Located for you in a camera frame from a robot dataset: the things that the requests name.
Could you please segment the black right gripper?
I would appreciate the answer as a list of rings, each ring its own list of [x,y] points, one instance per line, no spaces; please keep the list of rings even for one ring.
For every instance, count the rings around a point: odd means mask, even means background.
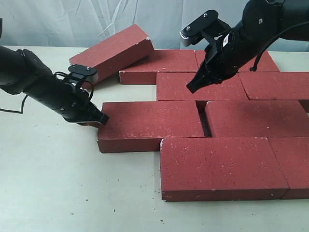
[[[244,58],[239,52],[243,41],[239,38],[232,39],[228,36],[227,43],[218,39],[214,45],[205,48],[205,59],[201,63],[194,78],[186,85],[191,93],[235,76],[243,65]]]

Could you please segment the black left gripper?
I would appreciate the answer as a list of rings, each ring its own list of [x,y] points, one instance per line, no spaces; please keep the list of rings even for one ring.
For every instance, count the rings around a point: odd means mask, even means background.
[[[72,84],[68,86],[70,86],[69,93],[61,98],[64,102],[55,112],[59,113],[67,122],[80,126],[98,128],[100,124],[106,125],[109,116],[91,102],[94,93],[93,85],[91,85],[90,93]]]

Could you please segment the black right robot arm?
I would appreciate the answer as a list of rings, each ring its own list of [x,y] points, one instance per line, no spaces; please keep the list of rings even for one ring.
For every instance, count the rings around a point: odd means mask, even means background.
[[[180,37],[184,46],[202,39],[209,43],[204,60],[186,86],[195,93],[232,78],[251,60],[250,71],[256,71],[262,54],[279,38],[308,41],[309,2],[250,0],[234,27],[220,20],[216,10],[208,10],[182,29]]]

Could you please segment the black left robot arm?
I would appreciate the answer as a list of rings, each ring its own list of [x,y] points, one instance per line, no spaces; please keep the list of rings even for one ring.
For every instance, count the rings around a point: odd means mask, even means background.
[[[109,117],[92,102],[93,92],[82,88],[98,72],[72,64],[69,73],[52,72],[32,51],[0,48],[0,88],[11,95],[24,93],[65,121],[79,125],[105,125]]]

